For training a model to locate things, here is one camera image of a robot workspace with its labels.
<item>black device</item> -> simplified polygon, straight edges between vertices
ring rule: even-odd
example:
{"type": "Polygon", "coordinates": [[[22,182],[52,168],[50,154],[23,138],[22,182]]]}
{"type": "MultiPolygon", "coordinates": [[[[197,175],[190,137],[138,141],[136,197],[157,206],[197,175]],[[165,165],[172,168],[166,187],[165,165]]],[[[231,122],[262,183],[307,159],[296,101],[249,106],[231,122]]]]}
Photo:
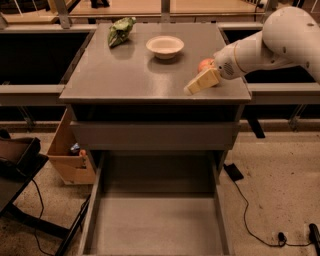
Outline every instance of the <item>black device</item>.
{"type": "Polygon", "coordinates": [[[224,164],[223,167],[233,182],[236,182],[237,180],[242,180],[244,178],[242,173],[239,171],[238,167],[235,164],[224,164]]]}

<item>drawer front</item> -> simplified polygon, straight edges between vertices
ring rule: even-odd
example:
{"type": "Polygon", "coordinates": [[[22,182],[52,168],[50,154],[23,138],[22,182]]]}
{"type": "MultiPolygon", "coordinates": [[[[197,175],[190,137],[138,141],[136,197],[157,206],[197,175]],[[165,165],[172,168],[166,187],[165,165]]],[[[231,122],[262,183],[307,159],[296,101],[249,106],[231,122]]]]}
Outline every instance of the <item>drawer front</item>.
{"type": "Polygon", "coordinates": [[[72,122],[78,143],[90,150],[225,150],[239,124],[72,122]]]}

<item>crumpled green package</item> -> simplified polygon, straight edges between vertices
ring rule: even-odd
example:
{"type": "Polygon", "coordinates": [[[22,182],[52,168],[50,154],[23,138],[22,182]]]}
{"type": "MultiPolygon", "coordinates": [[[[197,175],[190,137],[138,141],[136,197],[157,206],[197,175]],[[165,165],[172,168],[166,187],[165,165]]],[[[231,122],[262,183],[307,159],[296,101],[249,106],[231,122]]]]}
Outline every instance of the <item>crumpled green package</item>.
{"type": "Polygon", "coordinates": [[[126,17],[116,21],[110,28],[108,34],[109,47],[115,47],[128,39],[133,25],[136,23],[135,17],[126,17]]]}

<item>drawer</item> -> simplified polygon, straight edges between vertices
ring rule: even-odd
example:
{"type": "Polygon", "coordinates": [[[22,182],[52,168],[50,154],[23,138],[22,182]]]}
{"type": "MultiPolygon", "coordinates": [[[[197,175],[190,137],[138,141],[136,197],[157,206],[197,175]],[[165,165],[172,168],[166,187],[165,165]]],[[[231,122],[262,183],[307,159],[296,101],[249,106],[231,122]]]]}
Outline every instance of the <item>drawer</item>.
{"type": "Polygon", "coordinates": [[[72,122],[75,137],[90,150],[225,150],[239,124],[177,122],[72,122]]]}
{"type": "Polygon", "coordinates": [[[200,151],[105,152],[79,255],[233,255],[210,159],[200,151]]]}

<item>black chair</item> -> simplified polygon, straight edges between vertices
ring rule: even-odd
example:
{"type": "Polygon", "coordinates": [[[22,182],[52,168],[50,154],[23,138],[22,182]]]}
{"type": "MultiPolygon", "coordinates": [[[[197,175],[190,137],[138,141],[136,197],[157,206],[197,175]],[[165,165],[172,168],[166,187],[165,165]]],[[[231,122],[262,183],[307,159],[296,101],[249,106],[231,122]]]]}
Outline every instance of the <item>black chair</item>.
{"type": "Polygon", "coordinates": [[[48,157],[40,154],[39,151],[39,139],[11,139],[6,130],[0,129],[0,217],[14,219],[29,227],[61,238],[62,242],[55,255],[63,255],[85,217],[90,197],[84,202],[69,229],[33,217],[16,207],[14,201],[30,182],[34,182],[33,178],[48,161],[48,157]]]}

